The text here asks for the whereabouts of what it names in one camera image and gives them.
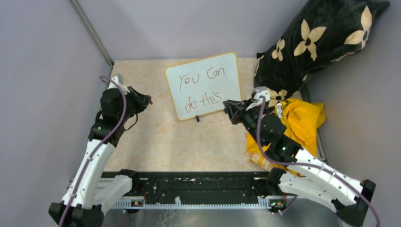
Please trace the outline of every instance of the table surface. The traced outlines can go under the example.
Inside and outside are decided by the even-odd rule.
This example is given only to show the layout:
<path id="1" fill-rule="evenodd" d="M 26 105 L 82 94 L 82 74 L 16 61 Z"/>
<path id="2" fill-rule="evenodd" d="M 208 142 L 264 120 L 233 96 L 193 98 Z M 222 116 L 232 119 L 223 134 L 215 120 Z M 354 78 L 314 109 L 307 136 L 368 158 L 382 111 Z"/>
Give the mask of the table surface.
<path id="1" fill-rule="evenodd" d="M 341 220 L 328 208 L 298 199 L 283 216 L 267 210 L 140 210 L 125 217 L 110 210 L 105 223 L 118 227 L 342 227 Z"/>
<path id="2" fill-rule="evenodd" d="M 224 111 L 178 121 L 164 71 L 181 60 L 116 61 L 112 76 L 124 76 L 124 84 L 151 95 L 153 105 L 138 115 L 137 124 L 125 132 L 106 164 L 105 171 L 263 171 L 246 155 L 243 125 L 232 125 Z M 255 58 L 239 58 L 241 98 L 253 88 Z M 294 95 L 301 99 L 299 93 Z M 125 125 L 128 128 L 135 117 Z"/>

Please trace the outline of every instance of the whiteboard frame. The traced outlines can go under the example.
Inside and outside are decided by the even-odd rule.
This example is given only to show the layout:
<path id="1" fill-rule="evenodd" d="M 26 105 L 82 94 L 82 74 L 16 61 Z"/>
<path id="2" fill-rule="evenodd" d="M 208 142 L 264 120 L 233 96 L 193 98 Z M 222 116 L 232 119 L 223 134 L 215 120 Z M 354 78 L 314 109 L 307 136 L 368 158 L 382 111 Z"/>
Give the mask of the whiteboard frame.
<path id="1" fill-rule="evenodd" d="M 195 59 L 195 60 L 188 60 L 188 61 L 185 61 L 185 62 L 182 62 L 182 63 L 179 63 L 179 64 L 174 64 L 174 65 L 170 65 L 170 66 L 166 67 L 166 69 L 164 70 L 164 75 L 165 75 L 165 77 L 166 77 L 168 89 L 170 90 L 170 96 L 171 96 L 171 99 L 172 99 L 172 101 L 173 101 L 175 114 L 176 114 L 177 119 L 178 119 L 179 121 L 183 122 L 183 121 L 186 121 L 186 120 L 189 120 L 189 119 L 192 119 L 192 118 L 196 118 L 196 116 L 194 116 L 194 117 L 189 117 L 189 118 L 185 118 L 185 119 L 180 119 L 180 118 L 178 117 L 178 112 L 177 112 L 176 105 L 175 105 L 175 102 L 174 102 L 173 93 L 172 93 L 172 91 L 171 91 L 170 84 L 168 83 L 167 69 L 168 69 L 168 68 L 171 68 L 171 67 L 175 67 L 175 66 L 179 66 L 179 65 L 185 65 L 185 64 L 188 64 L 188 63 L 192 63 L 192 62 L 196 62 L 196 61 L 201 61 L 201 60 L 205 60 L 205 59 L 209 59 L 209 58 L 214 58 L 214 57 L 218 57 L 218 56 L 226 55 L 226 54 L 231 54 L 231 53 L 233 53 L 233 54 L 235 55 L 235 62 L 236 62 L 236 64 L 237 64 L 237 72 L 238 72 L 237 77 L 238 77 L 238 85 L 239 85 L 239 96 L 240 96 L 240 98 L 241 98 L 240 101 L 242 101 L 243 97 L 242 97 L 242 95 L 241 95 L 241 80 L 240 80 L 240 71 L 239 71 L 239 67 L 238 67 L 238 56 L 237 56 L 236 52 L 234 52 L 234 51 L 225 52 L 225 53 L 219 53 L 219 54 L 215 54 L 215 55 L 212 55 L 212 56 L 208 56 L 208 57 L 204 57 L 204 58 L 199 58 L 199 59 Z M 212 113 L 216 113 L 216 112 L 219 112 L 219 111 L 222 111 L 222 110 L 224 110 L 224 108 L 223 108 L 223 109 L 218 109 L 218 110 L 215 110 L 215 111 L 212 111 L 212 112 L 209 112 L 209 113 L 204 113 L 204 114 L 198 115 L 198 117 L 205 116 L 205 115 L 212 114 Z"/>

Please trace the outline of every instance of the gray wall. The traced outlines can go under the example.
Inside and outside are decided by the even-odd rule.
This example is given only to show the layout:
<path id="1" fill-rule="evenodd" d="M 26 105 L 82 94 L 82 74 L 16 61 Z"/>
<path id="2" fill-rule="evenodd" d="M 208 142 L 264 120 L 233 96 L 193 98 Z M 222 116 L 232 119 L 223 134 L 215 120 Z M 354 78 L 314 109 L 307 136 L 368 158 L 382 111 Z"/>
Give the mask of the gray wall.
<path id="1" fill-rule="evenodd" d="M 373 204 L 383 227 L 401 222 L 401 1 L 391 4 L 362 52 L 307 84 L 312 101 L 325 103 L 322 134 L 332 165 L 376 182 Z M 364 226 L 375 226 L 372 213 Z"/>
<path id="2" fill-rule="evenodd" d="M 55 226 L 108 66 L 66 0 L 2 0 L 0 31 L 0 226 Z"/>
<path id="3" fill-rule="evenodd" d="M 80 0 L 114 60 L 199 58 L 274 45 L 306 0 Z"/>

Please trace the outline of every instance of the handwritten text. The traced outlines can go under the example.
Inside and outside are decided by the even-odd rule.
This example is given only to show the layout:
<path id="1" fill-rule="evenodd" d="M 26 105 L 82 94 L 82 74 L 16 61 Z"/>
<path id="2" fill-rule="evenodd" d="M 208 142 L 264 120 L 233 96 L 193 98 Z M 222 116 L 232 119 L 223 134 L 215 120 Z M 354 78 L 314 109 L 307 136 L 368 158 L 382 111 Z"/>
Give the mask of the handwritten text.
<path id="1" fill-rule="evenodd" d="M 213 68 L 210 67 L 208 70 L 205 70 L 205 75 L 208 77 L 208 79 L 214 79 L 216 77 L 219 77 L 221 75 L 225 75 L 226 72 L 224 71 L 224 68 Z M 190 76 L 188 73 L 181 75 L 180 76 L 180 91 L 183 85 L 186 84 L 197 84 L 201 78 L 201 75 L 198 73 L 196 76 Z"/>
<path id="2" fill-rule="evenodd" d="M 201 102 L 203 106 L 217 104 L 218 100 L 215 97 L 221 99 L 219 93 L 220 92 L 212 92 L 212 95 L 208 95 L 207 92 L 205 92 L 202 98 L 199 97 L 198 100 L 188 97 L 188 104 L 185 106 L 186 111 L 190 113 L 191 110 L 196 110 L 196 108 L 198 108 L 197 101 Z"/>

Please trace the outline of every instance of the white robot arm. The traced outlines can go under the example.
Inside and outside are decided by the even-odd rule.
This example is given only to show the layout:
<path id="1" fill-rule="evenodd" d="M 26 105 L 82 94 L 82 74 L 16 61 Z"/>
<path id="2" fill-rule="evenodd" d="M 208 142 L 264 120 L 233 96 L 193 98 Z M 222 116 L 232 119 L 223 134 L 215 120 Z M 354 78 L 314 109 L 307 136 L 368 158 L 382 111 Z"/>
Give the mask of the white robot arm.
<path id="1" fill-rule="evenodd" d="M 101 226 L 104 214 L 133 188 L 135 172 L 124 172 L 96 194 L 107 160 L 126 131 L 124 124 L 152 104 L 151 97 L 124 86 L 121 75 L 102 79 L 110 84 L 100 100 L 102 110 L 91 128 L 84 158 L 61 202 L 49 208 L 50 216 L 60 227 Z"/>
<path id="2" fill-rule="evenodd" d="M 267 177 L 271 191 L 310 199 L 336 212 L 345 222 L 362 226 L 367 209 L 371 207 L 375 184 L 338 172 L 284 135 L 286 127 L 276 115 L 267 114 L 263 117 L 266 100 L 270 100 L 267 88 L 257 87 L 253 89 L 251 99 L 227 100 L 223 104 L 232 124 L 244 125 L 268 161 L 304 176 L 298 177 L 274 168 Z M 263 152 L 262 147 L 269 144 L 269 149 Z"/>

